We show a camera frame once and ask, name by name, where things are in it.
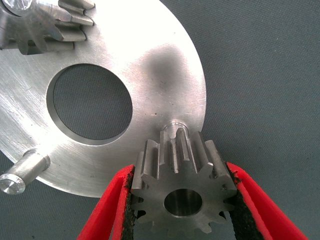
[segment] gray surface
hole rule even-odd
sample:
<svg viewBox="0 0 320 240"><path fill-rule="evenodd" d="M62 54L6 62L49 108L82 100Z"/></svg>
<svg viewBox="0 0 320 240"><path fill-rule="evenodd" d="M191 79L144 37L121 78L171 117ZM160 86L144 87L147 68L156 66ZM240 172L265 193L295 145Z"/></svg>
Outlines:
<svg viewBox="0 0 320 240"><path fill-rule="evenodd" d="M205 139L318 239L320 2L162 2L185 26L203 64ZM4 171L12 163L0 158ZM0 203L0 239L55 240L75 239L97 199L34 182L21 196L0 194ZM233 239L231 228L215 225L203 239ZM147 229L137 227L136 239L164 239Z"/></svg>

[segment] gear hub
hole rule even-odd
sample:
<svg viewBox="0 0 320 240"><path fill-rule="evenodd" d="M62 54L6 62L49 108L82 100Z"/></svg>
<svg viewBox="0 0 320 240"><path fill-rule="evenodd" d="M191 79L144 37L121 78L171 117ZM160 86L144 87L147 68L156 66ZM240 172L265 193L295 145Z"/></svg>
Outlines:
<svg viewBox="0 0 320 240"><path fill-rule="evenodd" d="M86 40L81 26L91 0L0 0L0 50L18 48L24 55L74 48Z"/></svg>
<svg viewBox="0 0 320 240"><path fill-rule="evenodd" d="M226 222L223 212L233 206L225 200L237 193L214 142L187 132L178 128L172 138L162 131L160 143L148 140L132 183L132 208L145 211L138 222L152 222L152 232L167 229L169 237L210 233L209 223Z"/></svg>

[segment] metal shaft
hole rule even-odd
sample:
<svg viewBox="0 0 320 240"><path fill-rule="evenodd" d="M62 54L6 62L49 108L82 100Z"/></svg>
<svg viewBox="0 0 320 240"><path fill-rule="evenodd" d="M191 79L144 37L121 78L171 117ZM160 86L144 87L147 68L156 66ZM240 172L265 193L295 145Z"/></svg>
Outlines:
<svg viewBox="0 0 320 240"><path fill-rule="evenodd" d="M10 195L21 194L26 186L50 165L48 156L36 149L27 151L21 160L0 176L0 190Z"/></svg>

